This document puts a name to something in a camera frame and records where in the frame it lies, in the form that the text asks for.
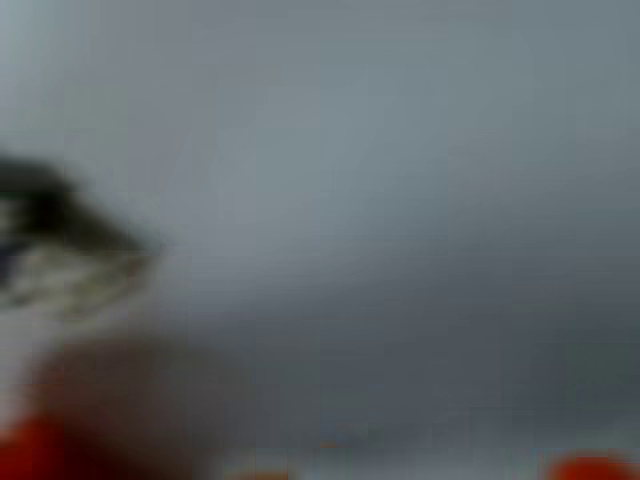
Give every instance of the blurry object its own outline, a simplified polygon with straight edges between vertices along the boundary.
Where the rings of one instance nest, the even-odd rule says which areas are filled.
[[[79,318],[136,291],[153,257],[51,166],[0,156],[0,307]]]
[[[264,472],[245,473],[243,475],[232,475],[229,480],[288,480],[287,472]]]
[[[550,480],[637,480],[639,472],[622,460],[602,456],[578,456],[559,462]]]
[[[61,199],[71,191],[70,183],[44,162],[0,155],[1,241],[52,228]]]

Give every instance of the gray wall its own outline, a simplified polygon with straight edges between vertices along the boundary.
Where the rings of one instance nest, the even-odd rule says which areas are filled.
[[[637,405],[637,2],[3,5],[3,140],[167,234],[261,442]]]

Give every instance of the orange object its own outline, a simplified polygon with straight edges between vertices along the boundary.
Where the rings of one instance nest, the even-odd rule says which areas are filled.
[[[640,480],[640,473],[612,457],[574,457],[551,468],[551,480]]]
[[[152,478],[148,472],[44,417],[24,423],[0,448],[2,480]]]

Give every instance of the blurry hand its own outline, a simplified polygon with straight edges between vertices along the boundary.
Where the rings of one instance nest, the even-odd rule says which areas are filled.
[[[237,379],[223,363],[152,338],[65,345],[38,363],[38,410],[163,472],[193,478],[242,419]]]

